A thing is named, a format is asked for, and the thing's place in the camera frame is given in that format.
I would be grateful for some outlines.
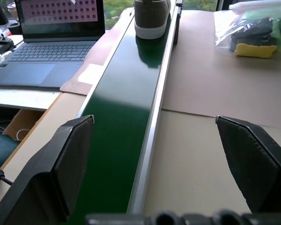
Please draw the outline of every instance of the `cardboard box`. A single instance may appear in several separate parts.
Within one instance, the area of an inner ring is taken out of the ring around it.
[[[21,141],[41,118],[44,112],[21,109],[7,126],[4,135],[8,135],[16,141]]]

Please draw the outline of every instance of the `bag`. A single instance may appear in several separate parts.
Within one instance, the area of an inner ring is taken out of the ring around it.
[[[259,58],[281,53],[281,0],[240,2],[229,8],[214,13],[215,43],[221,52]]]

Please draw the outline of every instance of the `laptop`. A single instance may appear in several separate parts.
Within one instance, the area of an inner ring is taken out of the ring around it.
[[[59,89],[105,33],[103,0],[15,0],[24,43],[0,65],[0,86]]]

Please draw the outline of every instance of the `brown paper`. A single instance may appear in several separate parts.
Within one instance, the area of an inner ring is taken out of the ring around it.
[[[183,11],[163,109],[281,129],[281,60],[224,54],[215,48],[214,14]]]

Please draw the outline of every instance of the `olive sneaker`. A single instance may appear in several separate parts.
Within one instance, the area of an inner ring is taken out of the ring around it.
[[[170,0],[134,0],[135,32],[142,39],[160,38],[167,26]]]

